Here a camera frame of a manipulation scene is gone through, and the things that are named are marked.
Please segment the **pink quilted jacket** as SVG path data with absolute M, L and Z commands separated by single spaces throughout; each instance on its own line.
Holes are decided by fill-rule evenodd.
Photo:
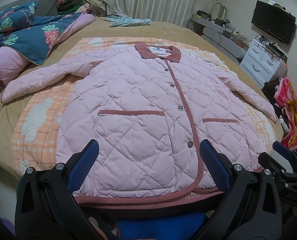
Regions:
M 59 124 L 56 161 L 94 139 L 99 155 L 77 202 L 134 208 L 195 202 L 219 194 L 200 156 L 208 139 L 233 163 L 257 171 L 266 146 L 245 110 L 247 101 L 272 121 L 272 105 L 236 75 L 174 46 L 98 49 L 11 81 L 7 103 L 81 77 Z

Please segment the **pile of clothes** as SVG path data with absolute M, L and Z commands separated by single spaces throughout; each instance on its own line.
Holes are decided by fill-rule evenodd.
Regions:
M 55 5 L 59 15 L 83 12 L 98 17 L 107 16 L 107 4 L 101 0 L 56 0 Z

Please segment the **pink cartoon blanket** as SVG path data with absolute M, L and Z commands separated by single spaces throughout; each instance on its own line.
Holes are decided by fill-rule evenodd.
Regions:
M 289 132 L 281 141 L 283 146 L 290 150 L 297 149 L 297 96 L 289 79 L 285 77 L 280 81 L 274 99 L 284 116 L 287 117 Z

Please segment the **orange plaid fleece blanket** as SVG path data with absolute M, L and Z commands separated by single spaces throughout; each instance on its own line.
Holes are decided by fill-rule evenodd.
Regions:
M 175 46 L 184 54 L 192 55 L 215 64 L 221 70 L 234 74 L 215 53 L 197 47 L 157 38 L 143 37 L 89 37 L 82 38 L 63 56 L 64 59 L 86 51 L 123 47 L 136 42 L 155 46 Z M 11 140 L 13 170 L 18 175 L 32 166 L 38 170 L 51 168 L 55 164 L 56 139 L 59 124 L 79 77 L 67 75 L 50 88 L 36 93 L 23 110 Z

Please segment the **white drawer cabinet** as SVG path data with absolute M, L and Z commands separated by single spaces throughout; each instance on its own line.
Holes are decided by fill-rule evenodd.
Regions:
M 287 75 L 287 66 L 283 60 L 256 39 L 250 43 L 240 68 L 260 89 L 266 82 L 279 80 Z

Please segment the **grey vanity desk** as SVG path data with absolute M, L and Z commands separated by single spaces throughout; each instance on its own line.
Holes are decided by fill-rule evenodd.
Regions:
M 232 39 L 223 35 L 223 27 L 204 18 L 200 18 L 195 14 L 191 16 L 189 29 L 223 52 L 237 64 L 241 63 L 247 52 L 244 48 L 238 46 Z

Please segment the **black flat tv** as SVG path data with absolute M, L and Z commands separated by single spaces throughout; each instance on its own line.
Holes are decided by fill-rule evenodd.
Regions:
M 251 23 L 272 35 L 282 43 L 289 44 L 295 32 L 296 18 L 274 5 L 257 1 Z

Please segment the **blue floral quilt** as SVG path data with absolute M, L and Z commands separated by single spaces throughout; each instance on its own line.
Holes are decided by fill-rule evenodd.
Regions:
M 53 46 L 93 21 L 93 15 L 81 12 L 54 17 L 36 16 L 29 27 L 0 33 L 0 92 L 27 65 L 44 64 Z

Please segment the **blue floral pillow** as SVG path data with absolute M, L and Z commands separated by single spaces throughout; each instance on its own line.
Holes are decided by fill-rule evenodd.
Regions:
M 29 27 L 38 6 L 38 1 L 29 1 L 2 10 L 0 12 L 0 34 Z

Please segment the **light blue garment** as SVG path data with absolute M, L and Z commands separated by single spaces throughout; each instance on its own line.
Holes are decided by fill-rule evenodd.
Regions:
M 110 16 L 105 18 L 105 21 L 111 22 L 110 27 L 137 27 L 151 25 L 151 20 L 148 18 L 131 18 L 129 16 Z

